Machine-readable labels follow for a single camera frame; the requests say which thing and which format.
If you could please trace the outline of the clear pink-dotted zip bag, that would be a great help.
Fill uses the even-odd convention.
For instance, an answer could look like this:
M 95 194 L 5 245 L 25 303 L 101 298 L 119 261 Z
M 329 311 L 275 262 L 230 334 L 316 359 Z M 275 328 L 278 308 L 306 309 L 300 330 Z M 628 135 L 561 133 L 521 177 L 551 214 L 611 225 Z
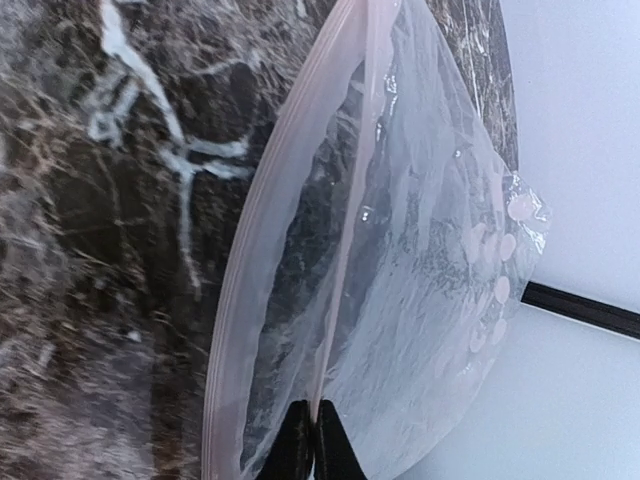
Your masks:
M 334 5 L 233 241 L 204 478 L 256 478 L 297 400 L 335 405 L 371 479 L 406 477 L 460 422 L 548 233 L 516 140 L 498 2 Z

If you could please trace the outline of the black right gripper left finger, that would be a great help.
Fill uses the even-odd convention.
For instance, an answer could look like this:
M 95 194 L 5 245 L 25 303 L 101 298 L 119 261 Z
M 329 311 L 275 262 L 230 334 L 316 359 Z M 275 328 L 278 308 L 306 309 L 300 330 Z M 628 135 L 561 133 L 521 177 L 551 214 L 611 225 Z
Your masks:
M 292 402 L 267 457 L 269 480 L 305 480 L 313 463 L 312 427 L 306 400 Z

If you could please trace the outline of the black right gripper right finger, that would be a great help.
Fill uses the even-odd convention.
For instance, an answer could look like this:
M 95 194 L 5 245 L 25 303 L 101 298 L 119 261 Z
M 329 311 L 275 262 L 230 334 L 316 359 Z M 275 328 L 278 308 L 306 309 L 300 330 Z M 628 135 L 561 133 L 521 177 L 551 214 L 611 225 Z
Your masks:
M 315 424 L 314 479 L 364 480 L 364 473 L 334 404 L 323 399 Z

